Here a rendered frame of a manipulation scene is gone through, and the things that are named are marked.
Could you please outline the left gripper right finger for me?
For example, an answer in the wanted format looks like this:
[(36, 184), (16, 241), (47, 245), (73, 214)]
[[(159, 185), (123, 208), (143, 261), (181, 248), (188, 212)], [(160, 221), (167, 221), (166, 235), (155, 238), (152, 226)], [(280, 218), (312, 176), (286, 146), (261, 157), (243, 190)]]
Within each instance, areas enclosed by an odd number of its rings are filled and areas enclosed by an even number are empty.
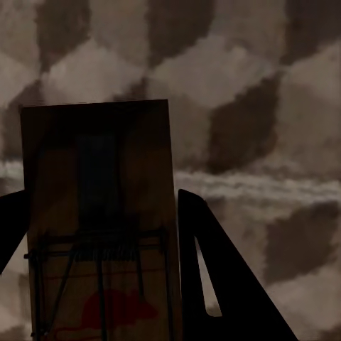
[[(195, 236), (222, 317), (206, 313)], [(298, 341), (205, 201), (180, 189), (178, 252), (183, 341)]]

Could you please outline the mousetrap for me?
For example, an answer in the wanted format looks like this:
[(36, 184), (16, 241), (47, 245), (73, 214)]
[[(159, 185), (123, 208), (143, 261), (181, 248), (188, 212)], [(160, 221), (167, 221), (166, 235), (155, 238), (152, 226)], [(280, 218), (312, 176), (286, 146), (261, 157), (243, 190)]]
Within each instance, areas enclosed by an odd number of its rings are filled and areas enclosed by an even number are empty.
[(183, 341), (168, 99), (20, 111), (33, 341)]

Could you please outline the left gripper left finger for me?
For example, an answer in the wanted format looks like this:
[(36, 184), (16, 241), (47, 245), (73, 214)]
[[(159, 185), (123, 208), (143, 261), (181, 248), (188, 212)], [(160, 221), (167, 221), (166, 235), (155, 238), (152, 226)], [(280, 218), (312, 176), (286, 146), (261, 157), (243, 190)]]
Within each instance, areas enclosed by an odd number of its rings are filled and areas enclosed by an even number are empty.
[(0, 274), (30, 227), (30, 192), (0, 197)]

